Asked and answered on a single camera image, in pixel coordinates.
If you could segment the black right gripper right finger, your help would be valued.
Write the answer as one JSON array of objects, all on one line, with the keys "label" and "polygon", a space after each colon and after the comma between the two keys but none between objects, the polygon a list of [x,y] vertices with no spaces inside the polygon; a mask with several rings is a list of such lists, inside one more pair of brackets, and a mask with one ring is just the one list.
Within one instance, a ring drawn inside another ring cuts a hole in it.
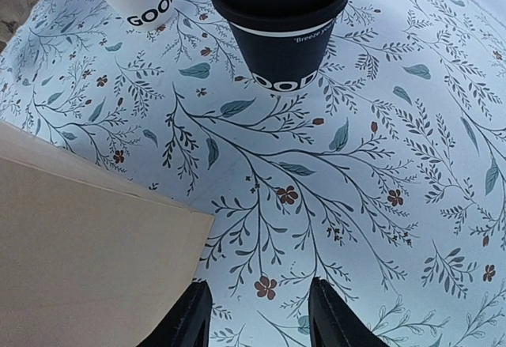
[{"label": "black right gripper right finger", "polygon": [[328,281],[312,279],[308,298],[311,346],[387,347],[355,315]]}]

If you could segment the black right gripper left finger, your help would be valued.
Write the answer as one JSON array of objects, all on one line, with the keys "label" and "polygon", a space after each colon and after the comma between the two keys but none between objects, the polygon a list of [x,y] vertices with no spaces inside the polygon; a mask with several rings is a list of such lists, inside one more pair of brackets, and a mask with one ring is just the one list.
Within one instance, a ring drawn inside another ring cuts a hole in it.
[{"label": "black right gripper left finger", "polygon": [[191,283],[138,347],[207,347],[212,305],[207,282]]}]

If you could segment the brown paper bag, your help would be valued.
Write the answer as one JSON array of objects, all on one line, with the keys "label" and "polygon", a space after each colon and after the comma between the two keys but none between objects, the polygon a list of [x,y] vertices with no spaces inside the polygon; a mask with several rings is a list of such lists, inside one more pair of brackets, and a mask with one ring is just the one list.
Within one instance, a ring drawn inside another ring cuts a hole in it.
[{"label": "brown paper bag", "polygon": [[2,123],[2,345],[139,344],[191,283],[212,225]]}]

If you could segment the black and white coffee cup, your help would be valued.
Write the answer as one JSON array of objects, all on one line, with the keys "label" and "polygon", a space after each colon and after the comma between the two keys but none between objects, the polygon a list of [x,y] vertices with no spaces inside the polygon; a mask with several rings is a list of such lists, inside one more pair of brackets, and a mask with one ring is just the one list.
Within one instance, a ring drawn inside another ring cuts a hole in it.
[{"label": "black and white coffee cup", "polygon": [[262,88],[297,92],[311,84],[323,61],[335,20],[296,31],[268,32],[230,24],[253,80]]}]

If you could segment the brown cardboard cup carrier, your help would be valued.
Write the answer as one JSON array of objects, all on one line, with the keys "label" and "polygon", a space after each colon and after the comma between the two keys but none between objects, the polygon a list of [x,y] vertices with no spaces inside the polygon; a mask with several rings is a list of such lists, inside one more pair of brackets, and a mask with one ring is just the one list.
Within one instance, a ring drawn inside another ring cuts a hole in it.
[{"label": "brown cardboard cup carrier", "polygon": [[40,0],[1,0],[1,51],[29,19]]}]

